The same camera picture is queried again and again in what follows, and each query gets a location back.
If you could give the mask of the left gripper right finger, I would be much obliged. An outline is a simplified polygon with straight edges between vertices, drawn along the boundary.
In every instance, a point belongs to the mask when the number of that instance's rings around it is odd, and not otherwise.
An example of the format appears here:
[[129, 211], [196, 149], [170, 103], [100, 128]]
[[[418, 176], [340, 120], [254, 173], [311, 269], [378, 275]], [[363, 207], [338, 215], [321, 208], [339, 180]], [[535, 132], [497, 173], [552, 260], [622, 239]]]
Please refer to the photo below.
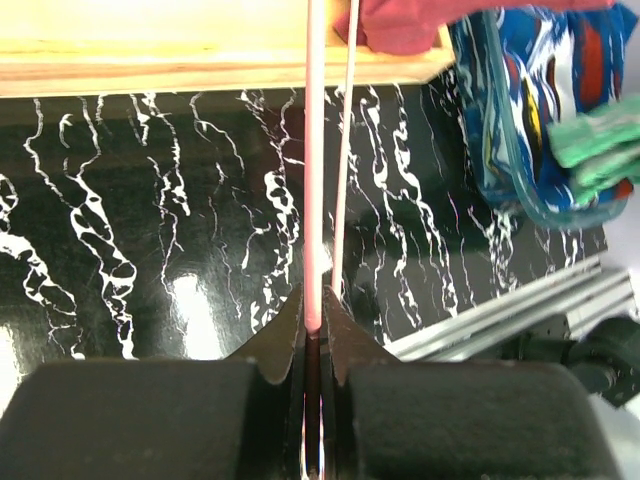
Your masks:
[[330, 479], [616, 479], [586, 390], [565, 368], [403, 362], [323, 294]]

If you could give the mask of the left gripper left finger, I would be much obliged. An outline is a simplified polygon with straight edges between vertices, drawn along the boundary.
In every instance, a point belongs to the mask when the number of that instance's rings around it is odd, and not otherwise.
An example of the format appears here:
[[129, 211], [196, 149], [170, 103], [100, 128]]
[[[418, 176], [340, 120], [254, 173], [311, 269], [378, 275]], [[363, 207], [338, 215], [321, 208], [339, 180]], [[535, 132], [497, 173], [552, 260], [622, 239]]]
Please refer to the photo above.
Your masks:
[[5, 479], [297, 479], [304, 325], [294, 290], [223, 360], [44, 364], [1, 418]]

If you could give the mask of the green patterned garment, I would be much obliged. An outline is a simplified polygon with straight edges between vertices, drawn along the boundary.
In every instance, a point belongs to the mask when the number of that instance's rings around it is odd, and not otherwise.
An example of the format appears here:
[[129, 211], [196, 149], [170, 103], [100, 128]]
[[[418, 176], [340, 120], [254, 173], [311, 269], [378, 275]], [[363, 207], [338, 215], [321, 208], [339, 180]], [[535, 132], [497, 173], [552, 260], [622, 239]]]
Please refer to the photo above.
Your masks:
[[605, 104], [551, 124], [547, 135], [560, 167], [568, 171], [576, 202], [609, 189], [620, 198], [639, 183], [639, 96]]

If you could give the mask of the pink wire hanger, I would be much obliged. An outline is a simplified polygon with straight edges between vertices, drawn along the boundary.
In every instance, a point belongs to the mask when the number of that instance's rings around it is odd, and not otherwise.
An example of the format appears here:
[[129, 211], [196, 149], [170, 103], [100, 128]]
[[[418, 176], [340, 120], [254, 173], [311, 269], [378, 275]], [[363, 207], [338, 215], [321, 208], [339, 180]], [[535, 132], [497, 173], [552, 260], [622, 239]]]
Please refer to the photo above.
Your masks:
[[304, 446], [311, 479], [353, 479], [351, 405], [346, 389], [350, 339], [360, 332], [323, 284], [325, 3], [307, 9], [304, 153]]

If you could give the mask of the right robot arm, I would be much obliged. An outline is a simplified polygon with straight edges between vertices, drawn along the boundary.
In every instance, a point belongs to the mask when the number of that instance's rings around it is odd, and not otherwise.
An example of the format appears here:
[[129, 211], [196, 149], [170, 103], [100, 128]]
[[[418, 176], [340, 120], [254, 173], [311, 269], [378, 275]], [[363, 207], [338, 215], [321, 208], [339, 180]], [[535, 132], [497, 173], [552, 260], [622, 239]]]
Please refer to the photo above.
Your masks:
[[624, 479], [639, 477], [639, 323], [606, 317], [572, 334], [565, 314], [550, 315], [487, 350], [499, 360], [564, 366], [587, 390], [600, 428]]

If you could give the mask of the black marbled table mat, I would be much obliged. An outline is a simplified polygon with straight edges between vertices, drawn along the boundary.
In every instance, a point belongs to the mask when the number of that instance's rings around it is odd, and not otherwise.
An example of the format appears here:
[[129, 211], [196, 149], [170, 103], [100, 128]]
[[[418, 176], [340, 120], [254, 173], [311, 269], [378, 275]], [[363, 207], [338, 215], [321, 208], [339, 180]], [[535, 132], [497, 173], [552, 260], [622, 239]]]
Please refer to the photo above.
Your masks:
[[[303, 94], [1, 103], [1, 378], [62, 358], [217, 359], [303, 273]], [[606, 249], [477, 193], [448, 77], [352, 106], [344, 300], [383, 344]]]

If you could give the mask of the maroon tank top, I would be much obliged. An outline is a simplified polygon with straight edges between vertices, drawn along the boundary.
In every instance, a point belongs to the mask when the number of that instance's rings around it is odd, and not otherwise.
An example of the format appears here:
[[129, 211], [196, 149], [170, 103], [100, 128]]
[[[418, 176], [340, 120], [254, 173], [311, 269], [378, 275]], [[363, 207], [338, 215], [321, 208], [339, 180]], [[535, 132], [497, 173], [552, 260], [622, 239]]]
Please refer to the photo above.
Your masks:
[[531, 37], [557, 45], [572, 37], [581, 51], [626, 42], [633, 26], [613, 1], [353, 1], [356, 42], [377, 53], [417, 55], [429, 50], [442, 25], [480, 11], [505, 9], [506, 38]]

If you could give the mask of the wooden clothes rack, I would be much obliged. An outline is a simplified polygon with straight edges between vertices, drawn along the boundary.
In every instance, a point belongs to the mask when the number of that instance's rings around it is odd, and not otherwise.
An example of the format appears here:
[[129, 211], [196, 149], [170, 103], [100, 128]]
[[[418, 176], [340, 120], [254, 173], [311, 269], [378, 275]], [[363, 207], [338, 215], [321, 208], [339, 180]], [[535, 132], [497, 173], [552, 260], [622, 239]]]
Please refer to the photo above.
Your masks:
[[301, 87], [303, 1], [5, 1], [6, 98]]

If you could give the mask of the aluminium mounting rail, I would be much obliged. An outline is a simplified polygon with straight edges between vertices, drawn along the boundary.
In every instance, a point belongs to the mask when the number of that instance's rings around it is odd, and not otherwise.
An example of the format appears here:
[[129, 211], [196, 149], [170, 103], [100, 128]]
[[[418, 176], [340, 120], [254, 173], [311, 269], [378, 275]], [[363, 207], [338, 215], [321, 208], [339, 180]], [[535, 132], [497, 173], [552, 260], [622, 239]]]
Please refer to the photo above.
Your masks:
[[[630, 274], [594, 256], [393, 341], [386, 350], [402, 361], [464, 361], [527, 331], [556, 330], [578, 339], [616, 314], [639, 318]], [[553, 319], [559, 327], [542, 326]]]

